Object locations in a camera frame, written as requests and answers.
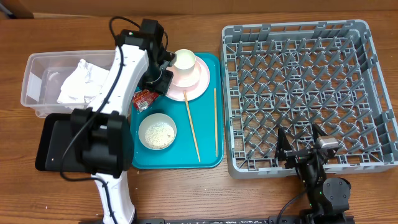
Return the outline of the red snack wrapper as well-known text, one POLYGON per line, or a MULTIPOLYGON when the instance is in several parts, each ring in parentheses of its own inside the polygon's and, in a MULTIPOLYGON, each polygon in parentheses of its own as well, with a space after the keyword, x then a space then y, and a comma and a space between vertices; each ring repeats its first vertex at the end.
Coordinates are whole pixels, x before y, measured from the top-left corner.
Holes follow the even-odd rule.
POLYGON ((153 102, 159 97, 156 92, 151 92, 149 90, 140 90, 136 92, 133 96, 132 102, 133 106, 139 112, 142 112, 153 104, 153 102))

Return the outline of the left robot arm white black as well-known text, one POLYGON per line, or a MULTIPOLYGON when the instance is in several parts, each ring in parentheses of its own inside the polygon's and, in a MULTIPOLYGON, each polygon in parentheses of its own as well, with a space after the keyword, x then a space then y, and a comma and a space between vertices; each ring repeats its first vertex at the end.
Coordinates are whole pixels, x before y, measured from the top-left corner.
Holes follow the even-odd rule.
POLYGON ((164 95, 176 55, 167 51, 168 35, 157 20, 143 19, 137 30, 113 34, 115 57, 99 95, 85 110, 73 110, 68 149, 95 182, 104 210, 103 223, 134 223, 127 172, 134 141, 127 112, 136 89, 164 95))

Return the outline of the pile of rice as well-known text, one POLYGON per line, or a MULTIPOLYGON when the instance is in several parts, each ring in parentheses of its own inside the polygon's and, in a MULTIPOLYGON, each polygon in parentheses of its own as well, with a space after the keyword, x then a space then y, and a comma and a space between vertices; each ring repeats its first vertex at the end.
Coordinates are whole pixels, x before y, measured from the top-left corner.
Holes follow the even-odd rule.
POLYGON ((175 131, 167 123, 156 123, 147 128, 144 138, 150 148, 163 149, 174 141, 175 131))

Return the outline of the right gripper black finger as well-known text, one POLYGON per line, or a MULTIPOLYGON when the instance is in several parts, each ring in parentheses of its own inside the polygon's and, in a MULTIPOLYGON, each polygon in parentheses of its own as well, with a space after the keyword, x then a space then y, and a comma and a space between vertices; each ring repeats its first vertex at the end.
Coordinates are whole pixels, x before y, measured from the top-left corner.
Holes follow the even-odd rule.
POLYGON ((287 152, 291 151, 292 147, 285 135, 285 128, 279 128, 277 134, 277 147, 275 150, 275 159, 279 161, 287 160, 287 152))
POLYGON ((320 136, 323 137, 323 136, 326 136, 326 135, 327 135, 327 133, 324 132, 324 130, 322 130, 322 128, 319 127, 318 124, 316 124, 316 123, 312 124, 312 136, 313 136, 314 143, 316 143, 317 139, 320 136))

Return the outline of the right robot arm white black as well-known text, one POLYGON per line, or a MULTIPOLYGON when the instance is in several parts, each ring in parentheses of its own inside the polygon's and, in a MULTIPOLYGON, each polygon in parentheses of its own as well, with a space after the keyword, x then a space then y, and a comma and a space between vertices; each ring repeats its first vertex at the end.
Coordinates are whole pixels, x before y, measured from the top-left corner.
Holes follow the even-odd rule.
POLYGON ((338 141, 324 132, 317 124, 312 124, 314 144, 308 149, 292 149, 285 129, 279 128, 275 158, 285 162, 285 168, 294 168, 304 184, 304 191, 287 202, 280 210, 274 223, 354 223, 353 216, 345 215, 349 210, 351 184, 339 177, 328 178, 323 165, 332 159, 338 150, 338 141), (301 210, 297 216, 284 216, 286 208, 306 195, 309 209, 301 210))

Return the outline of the grey bowl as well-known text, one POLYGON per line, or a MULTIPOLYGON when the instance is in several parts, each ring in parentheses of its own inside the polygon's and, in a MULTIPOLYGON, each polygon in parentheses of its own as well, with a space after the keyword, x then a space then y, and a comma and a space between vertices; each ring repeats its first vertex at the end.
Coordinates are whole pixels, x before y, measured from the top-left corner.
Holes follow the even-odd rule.
POLYGON ((173 119, 163 113, 154 113, 139 125, 138 136, 143 146, 159 151, 169 147, 175 140, 177 127, 173 119))

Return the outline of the white napkin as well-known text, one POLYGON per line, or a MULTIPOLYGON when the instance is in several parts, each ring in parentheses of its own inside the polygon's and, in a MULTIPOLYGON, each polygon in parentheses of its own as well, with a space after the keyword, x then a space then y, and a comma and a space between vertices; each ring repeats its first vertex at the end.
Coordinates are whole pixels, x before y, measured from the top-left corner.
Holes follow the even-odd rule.
POLYGON ((83 109, 99 95, 109 71, 81 59, 62 84, 57 103, 71 110, 83 109))

